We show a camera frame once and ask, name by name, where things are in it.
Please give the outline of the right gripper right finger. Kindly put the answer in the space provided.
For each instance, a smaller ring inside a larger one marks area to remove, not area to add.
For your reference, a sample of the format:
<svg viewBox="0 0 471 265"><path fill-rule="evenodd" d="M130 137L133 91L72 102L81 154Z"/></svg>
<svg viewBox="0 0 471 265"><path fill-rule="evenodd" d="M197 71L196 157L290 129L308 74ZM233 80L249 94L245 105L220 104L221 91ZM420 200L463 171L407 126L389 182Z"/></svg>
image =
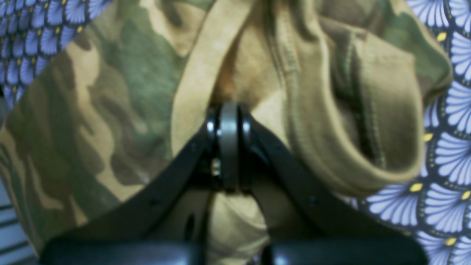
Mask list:
<svg viewBox="0 0 471 265"><path fill-rule="evenodd" d="M241 190L256 199L271 243L261 265L426 265L412 238L337 198L283 143L239 108Z"/></svg>

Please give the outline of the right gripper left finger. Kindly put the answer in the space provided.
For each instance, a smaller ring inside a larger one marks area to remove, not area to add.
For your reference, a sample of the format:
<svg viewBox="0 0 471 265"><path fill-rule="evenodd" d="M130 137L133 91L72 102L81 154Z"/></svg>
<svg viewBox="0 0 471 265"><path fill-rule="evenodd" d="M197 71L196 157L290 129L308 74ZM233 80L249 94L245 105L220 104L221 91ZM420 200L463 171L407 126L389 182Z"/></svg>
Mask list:
<svg viewBox="0 0 471 265"><path fill-rule="evenodd" d="M204 265L212 196L239 187L239 109L227 102L155 180L118 208L52 239L42 265Z"/></svg>

